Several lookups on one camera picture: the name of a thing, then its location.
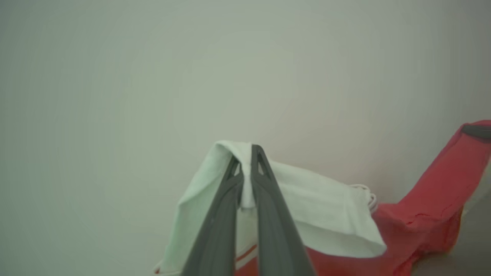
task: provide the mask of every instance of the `red cloth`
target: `red cloth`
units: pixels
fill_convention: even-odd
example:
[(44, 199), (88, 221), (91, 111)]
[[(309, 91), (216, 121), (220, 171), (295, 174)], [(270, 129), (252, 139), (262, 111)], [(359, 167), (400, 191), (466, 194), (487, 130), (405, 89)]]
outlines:
[[(491, 120), (472, 125), (491, 126)], [(412, 265), (431, 252), (448, 252), (459, 234), (465, 202), (477, 188), (491, 154), (491, 143), (461, 133), (397, 204), (380, 204), (373, 218), (387, 244), (380, 257), (357, 259), (307, 249), (319, 276), (409, 276)], [(236, 276), (257, 275), (254, 258)]]

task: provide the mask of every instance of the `white drawstring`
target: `white drawstring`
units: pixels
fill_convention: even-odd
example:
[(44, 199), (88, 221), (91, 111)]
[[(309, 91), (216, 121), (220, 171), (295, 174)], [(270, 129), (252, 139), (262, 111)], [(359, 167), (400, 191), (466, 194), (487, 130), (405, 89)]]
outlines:
[(370, 192), (370, 188), (363, 184), (353, 184), (350, 185), (353, 188), (358, 188), (366, 191), (366, 199), (368, 202), (368, 209), (370, 209), (370, 213), (373, 214), (376, 210), (377, 207), (379, 206), (379, 203), (377, 202), (377, 196), (374, 193)]

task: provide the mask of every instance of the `white fabric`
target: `white fabric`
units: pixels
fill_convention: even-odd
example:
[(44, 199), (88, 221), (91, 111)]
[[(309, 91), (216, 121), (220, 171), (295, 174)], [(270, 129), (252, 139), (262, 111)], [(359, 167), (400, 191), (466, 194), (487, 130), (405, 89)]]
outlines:
[[(255, 254), (256, 250), (250, 251), (257, 243), (250, 183), (251, 146), (231, 141), (215, 143), (178, 203), (169, 244), (154, 273), (179, 275), (232, 154), (241, 162), (245, 177), (237, 215), (237, 256), (248, 250), (249, 255)], [(269, 157), (268, 160), (306, 246), (336, 256), (365, 258), (383, 254), (386, 246), (371, 217), (377, 200), (366, 186), (350, 187), (306, 169), (277, 163)]]

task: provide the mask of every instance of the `gray surface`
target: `gray surface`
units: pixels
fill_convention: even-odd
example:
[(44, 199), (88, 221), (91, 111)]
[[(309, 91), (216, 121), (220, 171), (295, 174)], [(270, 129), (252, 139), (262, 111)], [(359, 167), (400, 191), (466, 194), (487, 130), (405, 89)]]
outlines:
[(464, 217), (459, 240), (448, 255), (421, 260), (412, 275), (491, 275), (491, 193)]

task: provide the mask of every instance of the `clothing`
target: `clothing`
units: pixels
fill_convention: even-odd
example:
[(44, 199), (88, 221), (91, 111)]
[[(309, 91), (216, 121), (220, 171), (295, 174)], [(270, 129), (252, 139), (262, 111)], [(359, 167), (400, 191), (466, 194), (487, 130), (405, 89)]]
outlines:
[[(491, 120), (473, 125), (491, 126)], [(380, 257), (358, 259), (308, 253), (319, 276), (409, 276), (429, 253), (448, 252), (457, 241), (461, 214), (491, 155), (491, 141), (459, 129), (414, 188), (397, 204), (380, 204), (373, 218), (387, 244)], [(253, 259), (236, 276), (257, 275)]]
[[(244, 185), (237, 211), (236, 267), (257, 255), (257, 217), (250, 183), (251, 143), (217, 142), (178, 203), (169, 245), (155, 272), (179, 275), (232, 157), (241, 162)], [(304, 244), (324, 254), (375, 257), (386, 246), (371, 217), (376, 197), (363, 185), (350, 187), (314, 172), (272, 161), (281, 193)]]

